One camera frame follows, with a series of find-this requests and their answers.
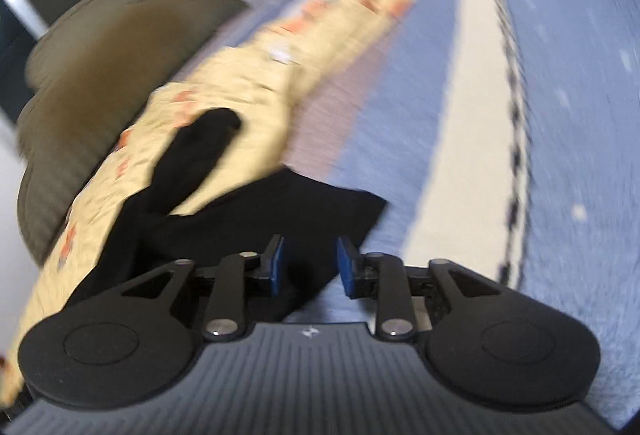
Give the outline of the yellow carrot print quilt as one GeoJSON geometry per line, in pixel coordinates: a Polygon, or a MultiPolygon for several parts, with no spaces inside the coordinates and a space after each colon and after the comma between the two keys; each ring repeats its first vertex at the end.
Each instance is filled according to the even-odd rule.
{"type": "Polygon", "coordinates": [[[82,351],[93,375],[80,392],[126,394],[142,370],[166,382],[198,348],[209,273],[221,259],[290,241],[277,296],[254,300],[282,319],[337,273],[335,241],[360,244],[385,201],[323,184],[279,162],[295,107],[355,61],[414,0],[308,0],[217,51],[183,83],[160,88],[82,192],[25,323],[96,304],[99,344],[82,351]]]}

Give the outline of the olive green upholstered headboard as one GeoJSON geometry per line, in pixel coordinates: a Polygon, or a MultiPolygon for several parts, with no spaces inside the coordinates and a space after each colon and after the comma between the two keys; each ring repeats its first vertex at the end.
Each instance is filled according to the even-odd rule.
{"type": "Polygon", "coordinates": [[[25,68],[35,95],[17,120],[26,168],[16,204],[37,265],[151,92],[247,7],[245,0],[82,0],[38,40],[25,68]]]}

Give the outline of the black garment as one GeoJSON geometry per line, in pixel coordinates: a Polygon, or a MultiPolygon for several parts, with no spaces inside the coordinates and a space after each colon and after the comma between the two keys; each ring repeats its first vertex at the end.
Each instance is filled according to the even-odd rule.
{"type": "Polygon", "coordinates": [[[149,186],[122,203],[98,262],[67,299],[68,306],[176,259],[215,267],[228,255],[260,253],[275,235],[285,239],[287,258],[280,292],[264,297],[256,283],[249,285],[250,319],[281,321],[336,277],[336,239],[346,237],[361,247],[385,210],[380,196],[333,187],[280,167],[192,215],[175,214],[179,204],[203,188],[241,128],[238,114],[218,108],[177,132],[157,161],[149,186]]]}

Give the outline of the blue striped bed sheet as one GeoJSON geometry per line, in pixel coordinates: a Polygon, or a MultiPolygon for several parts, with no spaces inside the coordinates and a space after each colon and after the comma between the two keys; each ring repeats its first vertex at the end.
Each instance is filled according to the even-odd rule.
{"type": "Polygon", "coordinates": [[[268,0],[286,98],[224,156],[371,191],[366,241],[447,257],[585,322],[588,403],[639,409],[639,0],[268,0]]]}

